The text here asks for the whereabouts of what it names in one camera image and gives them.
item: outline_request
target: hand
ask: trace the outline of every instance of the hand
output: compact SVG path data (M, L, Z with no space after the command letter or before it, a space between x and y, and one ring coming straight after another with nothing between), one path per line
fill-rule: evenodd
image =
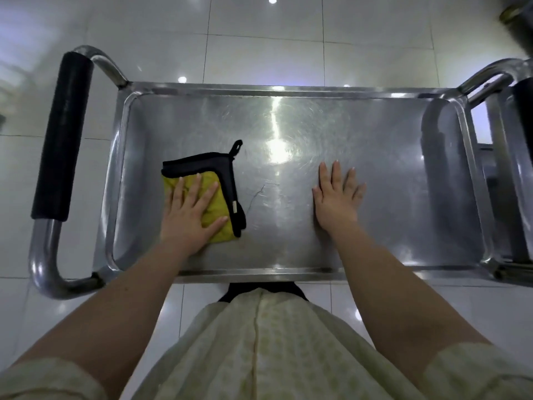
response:
M315 213L318 222L331 236L357 224L357 209L363 201L366 184L357 184L356 170L350 168L342 184L341 165L333 163L331 175L326 163L318 167L320 187L313 188Z
M161 242L177 248L189 257L207 244L228 221L228 217L219 217L204 229L201 223L202 215L217 191L218 182L213 182L198 199L202 176L197 174L185 200L183 200L183 182L181 177L176 188L171 189L165 197Z

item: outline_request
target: forearm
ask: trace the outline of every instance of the forearm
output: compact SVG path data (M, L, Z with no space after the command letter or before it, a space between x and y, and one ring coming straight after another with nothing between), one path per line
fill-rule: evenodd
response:
M431 359L454 343L488 341L440 295L352 225L332 235L376 349L417 383Z
M83 303L18 361L57 357L76 363L118 398L143 355L186 257L157 245Z

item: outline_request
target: white tiled floor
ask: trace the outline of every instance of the white tiled floor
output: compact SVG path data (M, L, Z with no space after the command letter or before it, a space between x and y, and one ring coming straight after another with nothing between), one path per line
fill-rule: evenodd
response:
M377 87L454 87L524 53L497 22L501 0L0 0L0 369L83 299L28 289L29 217L62 53L101 47L131 79ZM69 221L66 277L91 269L116 88L95 69ZM480 125L479 140L490 141ZM488 338L533 366L533 289L434 281ZM300 284L369 339L349 287ZM225 286L175 285L123 398Z

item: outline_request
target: left hand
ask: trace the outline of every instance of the left hand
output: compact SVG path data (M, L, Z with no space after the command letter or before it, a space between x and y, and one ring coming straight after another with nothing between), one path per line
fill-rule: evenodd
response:
M202 215L217 191L218 182L211 184L198 199L202 176L197 174L185 200L183 200L183 183L181 177L174 190L166 194L160 237L162 244L177 248L179 252L190 256L207 244L228 221L228 217L219 217L208 227L203 228Z

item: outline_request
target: yellow microfiber cloth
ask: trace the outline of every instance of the yellow microfiber cloth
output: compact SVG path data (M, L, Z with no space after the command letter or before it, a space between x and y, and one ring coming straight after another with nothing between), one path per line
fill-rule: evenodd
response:
M183 199L185 199L185 197L189 193L189 189L191 188L195 178L196 174L187 175L183 177ZM163 182L165 184L165 191L168 191L170 188L175 188L178 180L178 178L167 178L164 176ZM200 186L198 197L202 196L207 190L207 188L209 188L209 186L215 181L218 182L218 185L221 184L216 173L214 173L213 171L203 172L202 185ZM209 206L203 213L202 226L207 227L216 219L222 216L227 216L228 221L217 234L212 236L212 238L209 240L210 243L227 242L236 238L233 234L233 226L231 224L230 212L224 199L222 188L218 187L217 192L215 192L215 195L213 196L213 199L211 199Z

